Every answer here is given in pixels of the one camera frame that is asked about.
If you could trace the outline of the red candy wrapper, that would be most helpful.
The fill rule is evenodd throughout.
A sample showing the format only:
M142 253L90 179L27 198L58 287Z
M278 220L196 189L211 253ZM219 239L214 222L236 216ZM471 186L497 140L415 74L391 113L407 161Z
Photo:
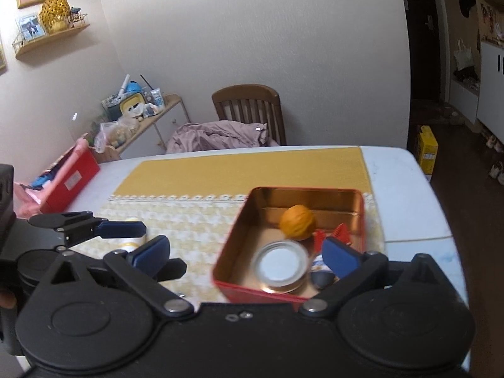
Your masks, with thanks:
M331 232L331 234L328 234L323 230L315 230L313 233L313 249L317 254L321 252L323 241L328 236L331 236L348 246L352 244L348 226L345 223L339 224L336 229Z

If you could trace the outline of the round tin lid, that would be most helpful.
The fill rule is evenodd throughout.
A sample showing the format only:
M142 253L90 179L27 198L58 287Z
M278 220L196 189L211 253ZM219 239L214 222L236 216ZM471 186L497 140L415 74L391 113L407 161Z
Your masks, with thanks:
M271 242L256 252L250 266L262 291L274 295L290 294L304 283L309 255L299 242Z

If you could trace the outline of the orange fruit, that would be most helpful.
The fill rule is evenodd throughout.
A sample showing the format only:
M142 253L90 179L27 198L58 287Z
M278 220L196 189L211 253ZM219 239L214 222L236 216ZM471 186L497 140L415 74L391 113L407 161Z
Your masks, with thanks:
M278 227L287 239L303 241L313 235L317 222L310 209L304 205L295 205L282 214Z

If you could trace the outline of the red metal tin box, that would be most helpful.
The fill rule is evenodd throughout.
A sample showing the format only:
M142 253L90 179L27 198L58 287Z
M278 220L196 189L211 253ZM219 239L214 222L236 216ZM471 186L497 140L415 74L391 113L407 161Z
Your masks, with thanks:
M366 248L363 195L355 189L307 189L256 187L251 190L216 261L212 278L215 286L231 303L290 303L299 306L318 293L308 280L309 268L318 255L313 235L299 242L307 249L309 267L304 283L290 294L262 291L251 271L256 252L271 242L287 239L278 227L282 214L295 205L310 209L316 230L331 234L339 224L348 226L351 248Z

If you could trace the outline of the yellow white cylinder bottle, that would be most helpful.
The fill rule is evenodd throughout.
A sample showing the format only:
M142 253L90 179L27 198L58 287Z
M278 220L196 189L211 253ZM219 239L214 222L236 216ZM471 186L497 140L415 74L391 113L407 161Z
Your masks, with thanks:
M148 235L147 225L144 225L144 227L145 230L141 236L120 239L119 248L126 250L129 253L139 248L140 246L144 245L144 243L147 242L147 235Z

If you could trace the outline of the black clear tape measure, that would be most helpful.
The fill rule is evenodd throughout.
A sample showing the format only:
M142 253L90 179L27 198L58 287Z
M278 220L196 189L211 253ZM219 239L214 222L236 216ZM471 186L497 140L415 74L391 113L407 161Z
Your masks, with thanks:
M323 262L313 262L309 271L310 283L318 290L324 290L333 285L337 280L334 272Z

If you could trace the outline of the yellow patterned tablecloth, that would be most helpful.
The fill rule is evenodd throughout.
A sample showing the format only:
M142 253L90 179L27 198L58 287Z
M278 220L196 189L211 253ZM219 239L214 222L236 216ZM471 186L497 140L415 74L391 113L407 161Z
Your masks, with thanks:
M172 154L103 164L70 210L108 219L141 219L150 236L168 237L188 265L166 288L194 305L223 302L212 269L248 194L256 187L354 189L364 213L349 218L366 248L384 250L384 232L359 148L263 148Z

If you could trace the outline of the clear plastic bag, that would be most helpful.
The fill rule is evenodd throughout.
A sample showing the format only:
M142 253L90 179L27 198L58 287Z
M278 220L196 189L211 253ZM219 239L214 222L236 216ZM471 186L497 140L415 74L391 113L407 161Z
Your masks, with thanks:
M120 148L134 136L138 129L139 122L135 118L122 116L113 122L103 122L94 139L94 148L98 154L104 153L108 146Z

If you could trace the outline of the pink cloth on chair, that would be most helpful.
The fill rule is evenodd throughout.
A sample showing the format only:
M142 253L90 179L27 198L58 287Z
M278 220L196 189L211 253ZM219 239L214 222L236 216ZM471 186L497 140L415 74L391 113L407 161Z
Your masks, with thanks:
M168 141L167 153L276 146L278 143L271 138L267 124L220 120L180 126Z

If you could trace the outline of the blue yellow toy box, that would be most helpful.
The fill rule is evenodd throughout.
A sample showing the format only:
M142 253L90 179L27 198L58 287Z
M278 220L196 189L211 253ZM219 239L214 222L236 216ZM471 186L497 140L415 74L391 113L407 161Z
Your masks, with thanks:
M120 119L121 116L141 104L145 104L142 87L134 80L126 85L126 89L121 95L117 93L102 100L102 107L108 121Z

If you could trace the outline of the wooden chair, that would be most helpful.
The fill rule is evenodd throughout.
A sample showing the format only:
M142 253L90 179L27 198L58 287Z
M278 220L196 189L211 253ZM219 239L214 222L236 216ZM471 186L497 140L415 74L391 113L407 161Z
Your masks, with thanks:
M287 145L279 93L264 84L236 84L212 94L220 120L267 124L270 137Z

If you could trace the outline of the golden flower ornament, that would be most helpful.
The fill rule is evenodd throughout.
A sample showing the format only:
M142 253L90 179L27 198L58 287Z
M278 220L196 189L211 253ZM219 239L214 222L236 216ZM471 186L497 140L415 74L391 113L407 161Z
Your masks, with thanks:
M49 34L65 31L69 28L70 6L67 0L45 0L39 19Z

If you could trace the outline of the wooden wall shelf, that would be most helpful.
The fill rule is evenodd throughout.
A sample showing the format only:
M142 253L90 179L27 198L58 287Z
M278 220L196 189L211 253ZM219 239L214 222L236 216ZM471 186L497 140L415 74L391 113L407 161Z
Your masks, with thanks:
M69 28L65 31L53 34L46 32L44 37L40 37L30 42L23 41L19 31L12 43L15 58L19 59L22 55L25 55L34 49L38 49L48 43L54 43L55 41L63 38L73 37L84 31L84 29L87 29L90 24L87 21L87 14L77 14L70 16L68 25Z

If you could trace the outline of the small photo frame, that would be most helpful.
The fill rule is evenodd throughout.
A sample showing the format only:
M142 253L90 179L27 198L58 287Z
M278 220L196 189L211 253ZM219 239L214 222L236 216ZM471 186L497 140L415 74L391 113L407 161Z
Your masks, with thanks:
M23 41L30 42L32 40L44 37L46 31L43 25L39 22L37 14L28 14L17 20L17 26Z

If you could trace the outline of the white wall cabinet unit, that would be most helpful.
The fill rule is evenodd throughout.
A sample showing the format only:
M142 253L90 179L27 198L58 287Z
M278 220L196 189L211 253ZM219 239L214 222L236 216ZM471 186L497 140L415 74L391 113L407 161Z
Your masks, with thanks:
M503 142L503 0L476 0L480 86L477 119Z

